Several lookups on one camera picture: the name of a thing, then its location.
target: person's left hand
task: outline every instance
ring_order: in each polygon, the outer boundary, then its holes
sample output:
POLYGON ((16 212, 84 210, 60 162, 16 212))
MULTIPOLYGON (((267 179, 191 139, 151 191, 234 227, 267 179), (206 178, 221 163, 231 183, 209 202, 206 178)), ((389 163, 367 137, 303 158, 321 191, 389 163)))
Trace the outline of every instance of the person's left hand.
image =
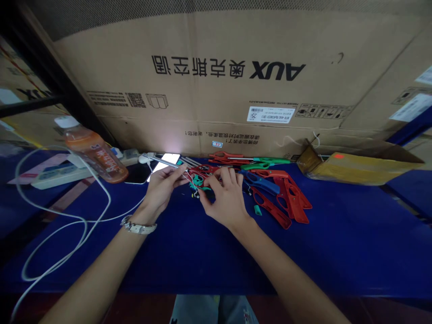
POLYGON ((142 225, 143 221, 146 224, 154 224, 167 207, 174 188, 189 182, 183 177, 183 174, 187 175, 186 168, 186 164, 182 164, 178 169, 167 166, 152 174, 145 199, 134 214, 134 222, 142 225))

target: green scissors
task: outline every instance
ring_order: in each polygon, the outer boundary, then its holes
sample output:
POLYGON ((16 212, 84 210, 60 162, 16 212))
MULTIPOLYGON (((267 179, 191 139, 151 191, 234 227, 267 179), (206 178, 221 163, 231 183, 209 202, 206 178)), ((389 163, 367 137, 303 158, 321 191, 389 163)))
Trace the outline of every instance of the green scissors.
POLYGON ((271 158, 271 157, 251 157, 248 159, 253 159, 254 161, 260 161, 263 163, 251 163, 251 164, 244 164, 240 166, 242 170, 253 170, 253 169, 262 169, 266 170, 269 167, 275 165, 275 164, 290 164, 290 160, 286 159, 280 159, 280 158, 271 158))

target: plastic bottle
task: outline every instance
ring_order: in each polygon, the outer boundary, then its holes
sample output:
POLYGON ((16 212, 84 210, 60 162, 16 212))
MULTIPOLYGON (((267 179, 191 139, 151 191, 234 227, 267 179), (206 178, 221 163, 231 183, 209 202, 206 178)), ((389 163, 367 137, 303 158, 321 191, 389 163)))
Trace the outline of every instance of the plastic bottle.
POLYGON ((109 183, 124 181, 129 172, 99 134, 85 128, 72 116, 54 119, 64 129, 67 147, 86 161, 109 183))

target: watch strap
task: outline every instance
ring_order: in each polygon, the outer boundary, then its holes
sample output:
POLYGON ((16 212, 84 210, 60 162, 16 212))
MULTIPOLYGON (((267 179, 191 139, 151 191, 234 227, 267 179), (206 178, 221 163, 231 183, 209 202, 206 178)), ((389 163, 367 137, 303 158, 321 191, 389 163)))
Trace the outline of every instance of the watch strap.
POLYGON ((125 218, 122 219, 122 221, 120 223, 120 226, 124 226, 128 232, 147 235, 147 234, 154 232, 154 230, 157 227, 157 224, 139 225, 139 224, 131 223, 131 222, 129 222, 129 218, 131 216, 132 215, 126 216, 125 218))

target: hand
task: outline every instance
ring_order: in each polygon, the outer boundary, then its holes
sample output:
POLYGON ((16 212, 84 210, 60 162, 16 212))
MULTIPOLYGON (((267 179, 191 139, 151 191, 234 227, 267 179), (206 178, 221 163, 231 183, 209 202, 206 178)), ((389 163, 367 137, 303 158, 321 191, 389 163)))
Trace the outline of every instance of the hand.
POLYGON ((210 203, 204 191, 200 190, 199 193, 206 214, 230 231, 251 218, 244 206, 242 183, 243 175, 235 173, 233 168, 223 167, 204 181, 204 186, 211 187, 215 193, 214 204, 210 203))
POLYGON ((142 204, 136 210, 133 220, 137 224, 154 224, 159 215, 165 210, 170 201, 174 188, 188 183, 183 177, 186 175, 187 165, 183 164, 178 169, 167 166, 152 174, 148 184, 147 193, 142 204))

